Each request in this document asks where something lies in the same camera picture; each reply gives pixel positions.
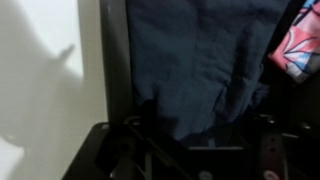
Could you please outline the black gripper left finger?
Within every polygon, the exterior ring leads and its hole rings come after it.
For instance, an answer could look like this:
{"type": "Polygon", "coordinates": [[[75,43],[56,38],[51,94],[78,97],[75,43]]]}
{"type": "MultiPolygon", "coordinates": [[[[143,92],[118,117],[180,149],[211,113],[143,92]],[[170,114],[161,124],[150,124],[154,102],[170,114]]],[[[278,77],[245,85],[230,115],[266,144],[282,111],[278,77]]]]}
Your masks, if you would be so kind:
{"type": "Polygon", "coordinates": [[[114,180],[187,180],[185,148],[159,128],[156,103],[148,100],[135,116],[111,124],[95,158],[114,180]]]}

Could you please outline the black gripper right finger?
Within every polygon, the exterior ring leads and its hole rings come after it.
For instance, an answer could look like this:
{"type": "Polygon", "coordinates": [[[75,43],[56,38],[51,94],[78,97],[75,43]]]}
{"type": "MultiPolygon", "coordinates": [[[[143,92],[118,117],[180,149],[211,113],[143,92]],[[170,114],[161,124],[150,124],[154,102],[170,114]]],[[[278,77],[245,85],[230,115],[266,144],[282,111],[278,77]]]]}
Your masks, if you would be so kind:
{"type": "Polygon", "coordinates": [[[275,117],[256,117],[261,132],[258,180],[320,180],[319,126],[287,124],[275,117]]]}

